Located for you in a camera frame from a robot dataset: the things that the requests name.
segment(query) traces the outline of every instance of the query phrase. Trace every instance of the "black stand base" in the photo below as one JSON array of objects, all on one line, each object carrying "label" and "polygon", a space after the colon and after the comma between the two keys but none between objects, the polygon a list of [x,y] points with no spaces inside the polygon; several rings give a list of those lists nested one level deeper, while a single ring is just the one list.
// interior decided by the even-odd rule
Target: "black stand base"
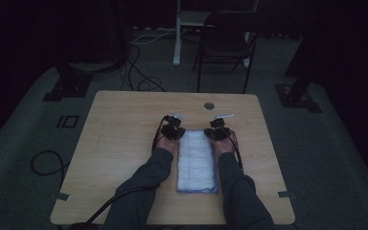
[{"label": "black stand base", "polygon": [[283,107],[307,108],[311,113],[322,113],[318,103],[312,100],[309,92],[306,92],[301,99],[294,99],[289,96],[292,85],[275,84],[275,86]]},{"label": "black stand base", "polygon": [[79,76],[68,64],[56,65],[59,78],[52,92],[46,93],[43,102],[60,102],[62,98],[83,98],[92,76]]}]

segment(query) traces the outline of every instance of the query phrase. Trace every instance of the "person's left arm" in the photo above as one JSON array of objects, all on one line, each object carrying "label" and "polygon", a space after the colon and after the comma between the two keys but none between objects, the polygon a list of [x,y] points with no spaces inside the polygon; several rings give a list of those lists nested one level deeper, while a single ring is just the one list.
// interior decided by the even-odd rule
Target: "person's left arm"
[{"label": "person's left arm", "polygon": [[[173,161],[172,153],[156,148],[148,162],[116,190],[116,194],[135,188],[155,187],[169,175]],[[156,190],[135,192],[116,200],[109,210],[102,229],[145,229]]]}]

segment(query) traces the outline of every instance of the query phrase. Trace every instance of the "person's right arm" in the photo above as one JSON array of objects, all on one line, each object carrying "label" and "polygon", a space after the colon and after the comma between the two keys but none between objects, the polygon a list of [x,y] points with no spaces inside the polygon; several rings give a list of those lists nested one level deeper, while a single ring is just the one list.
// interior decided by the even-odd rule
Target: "person's right arm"
[{"label": "person's right arm", "polygon": [[223,213],[230,229],[275,229],[271,215],[256,195],[253,179],[239,167],[232,143],[226,138],[214,145],[223,192]]}]

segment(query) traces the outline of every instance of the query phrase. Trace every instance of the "chair backrest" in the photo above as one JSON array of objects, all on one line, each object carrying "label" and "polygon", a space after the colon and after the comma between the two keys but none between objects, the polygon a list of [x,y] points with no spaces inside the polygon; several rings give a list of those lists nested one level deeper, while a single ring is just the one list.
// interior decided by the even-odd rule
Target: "chair backrest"
[{"label": "chair backrest", "polygon": [[267,17],[258,11],[212,12],[204,21],[204,29],[216,28],[234,32],[262,33]]}]

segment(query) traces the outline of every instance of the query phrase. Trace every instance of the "person's left hand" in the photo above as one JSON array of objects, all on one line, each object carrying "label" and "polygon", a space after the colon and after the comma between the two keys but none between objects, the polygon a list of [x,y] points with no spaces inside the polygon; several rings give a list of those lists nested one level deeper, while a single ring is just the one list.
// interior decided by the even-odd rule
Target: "person's left hand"
[{"label": "person's left hand", "polygon": [[167,137],[165,137],[160,132],[158,134],[157,140],[158,140],[156,144],[157,148],[165,149],[171,152],[172,154],[175,154],[178,151],[178,141],[179,140],[174,140],[174,139],[169,140],[167,139]]}]

